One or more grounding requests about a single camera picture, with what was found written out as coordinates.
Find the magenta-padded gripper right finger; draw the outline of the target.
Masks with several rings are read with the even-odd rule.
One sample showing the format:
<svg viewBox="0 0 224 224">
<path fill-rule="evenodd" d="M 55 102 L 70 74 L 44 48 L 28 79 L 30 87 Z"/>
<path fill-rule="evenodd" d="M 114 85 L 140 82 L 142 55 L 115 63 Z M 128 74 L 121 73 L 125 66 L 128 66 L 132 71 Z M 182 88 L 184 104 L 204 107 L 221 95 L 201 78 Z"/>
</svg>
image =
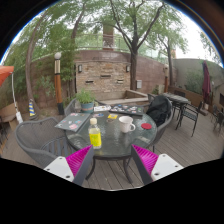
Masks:
<svg viewBox="0 0 224 224">
<path fill-rule="evenodd" d="M 167 154 L 157 155 L 137 145 L 131 146 L 131 155 L 144 185 L 183 169 L 182 165 Z"/>
</svg>

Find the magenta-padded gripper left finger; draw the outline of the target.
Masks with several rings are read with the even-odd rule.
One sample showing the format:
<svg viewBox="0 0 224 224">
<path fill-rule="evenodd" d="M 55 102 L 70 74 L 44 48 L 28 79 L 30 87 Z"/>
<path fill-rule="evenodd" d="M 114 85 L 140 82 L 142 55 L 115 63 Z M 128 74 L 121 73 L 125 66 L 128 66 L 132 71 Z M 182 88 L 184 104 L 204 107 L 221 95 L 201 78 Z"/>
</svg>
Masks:
<svg viewBox="0 0 224 224">
<path fill-rule="evenodd" d="M 93 155 L 93 146 L 89 145 L 68 157 L 57 157 L 44 170 L 81 186 L 93 159 Z"/>
</svg>

